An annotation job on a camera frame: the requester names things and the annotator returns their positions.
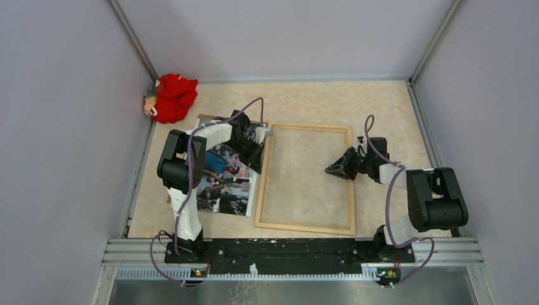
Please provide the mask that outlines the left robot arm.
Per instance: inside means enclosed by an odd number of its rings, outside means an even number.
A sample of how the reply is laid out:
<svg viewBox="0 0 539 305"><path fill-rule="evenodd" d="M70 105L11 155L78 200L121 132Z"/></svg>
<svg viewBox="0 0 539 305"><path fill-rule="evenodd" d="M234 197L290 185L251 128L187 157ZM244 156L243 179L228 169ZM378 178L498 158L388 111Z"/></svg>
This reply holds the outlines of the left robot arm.
<svg viewBox="0 0 539 305"><path fill-rule="evenodd" d="M262 172L265 140L272 133L268 125L252 122L238 110L230 118L206 119L192 130L169 132L157 175L174 211L171 253L192 263L203 257L198 205L219 201L233 186L245 186L243 196L248 197L252 178Z"/></svg>

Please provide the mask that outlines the printed photo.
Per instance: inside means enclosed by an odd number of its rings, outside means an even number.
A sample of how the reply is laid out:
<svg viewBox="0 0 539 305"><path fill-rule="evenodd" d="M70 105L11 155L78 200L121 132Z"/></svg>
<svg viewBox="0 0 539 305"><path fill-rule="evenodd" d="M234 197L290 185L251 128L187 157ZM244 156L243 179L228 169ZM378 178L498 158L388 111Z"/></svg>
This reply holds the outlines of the printed photo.
<svg viewBox="0 0 539 305"><path fill-rule="evenodd" d="M236 149L213 141L206 148L203 177L196 188L198 210L250 217L258 176L240 161Z"/></svg>

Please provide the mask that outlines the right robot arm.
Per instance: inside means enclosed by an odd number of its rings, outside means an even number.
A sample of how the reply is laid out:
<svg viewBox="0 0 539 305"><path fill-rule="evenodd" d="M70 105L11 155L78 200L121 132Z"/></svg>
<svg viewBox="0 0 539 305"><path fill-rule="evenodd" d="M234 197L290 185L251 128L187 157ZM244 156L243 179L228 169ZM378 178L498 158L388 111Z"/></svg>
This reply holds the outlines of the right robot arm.
<svg viewBox="0 0 539 305"><path fill-rule="evenodd" d="M399 248L422 240L431 230L452 230L467 224L467 206L452 168L420 169L393 162L384 137L359 137L358 142L325 172L345 180L355 180L363 174L387 185L386 223L377 228L372 245L377 260L391 261ZM390 203L396 187L407 193L407 213L392 221Z"/></svg>

